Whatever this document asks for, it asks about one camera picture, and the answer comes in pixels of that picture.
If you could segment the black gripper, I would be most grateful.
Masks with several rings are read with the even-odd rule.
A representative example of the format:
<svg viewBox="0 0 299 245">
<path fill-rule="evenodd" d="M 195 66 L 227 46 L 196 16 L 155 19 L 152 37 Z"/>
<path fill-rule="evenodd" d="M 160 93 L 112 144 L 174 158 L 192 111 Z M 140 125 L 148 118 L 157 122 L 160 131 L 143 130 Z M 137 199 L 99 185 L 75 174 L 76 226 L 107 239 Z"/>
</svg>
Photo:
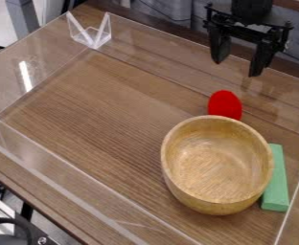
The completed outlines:
<svg viewBox="0 0 299 245">
<path fill-rule="evenodd" d="M 220 64 L 230 55 L 231 38 L 256 45 L 248 77 L 258 77 L 277 52 L 285 50 L 293 23 L 273 13 L 274 0 L 231 0 L 206 6 L 203 27 L 210 37 L 211 58 Z"/>
</svg>

